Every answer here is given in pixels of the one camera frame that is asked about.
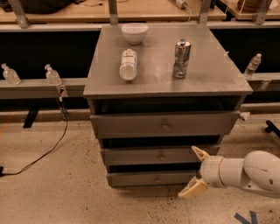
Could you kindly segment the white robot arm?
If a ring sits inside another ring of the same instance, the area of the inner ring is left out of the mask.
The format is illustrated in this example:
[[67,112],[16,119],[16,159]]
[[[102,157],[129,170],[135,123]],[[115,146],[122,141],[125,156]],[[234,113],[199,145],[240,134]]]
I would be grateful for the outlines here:
[[193,177],[178,194],[190,199],[205,192],[209,187],[236,187],[273,199],[280,198],[280,158],[262,150],[250,152],[245,158],[210,156],[193,146],[192,150],[201,161],[200,178]]

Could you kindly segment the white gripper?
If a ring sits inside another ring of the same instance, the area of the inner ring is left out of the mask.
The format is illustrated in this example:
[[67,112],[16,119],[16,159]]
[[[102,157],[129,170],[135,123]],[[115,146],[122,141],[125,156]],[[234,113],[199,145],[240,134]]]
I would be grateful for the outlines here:
[[178,196],[181,199],[190,199],[205,192],[208,186],[226,188],[220,175],[221,162],[224,160],[224,157],[209,156],[206,151],[197,146],[192,146],[192,150],[202,162],[199,171],[202,178],[193,177]]

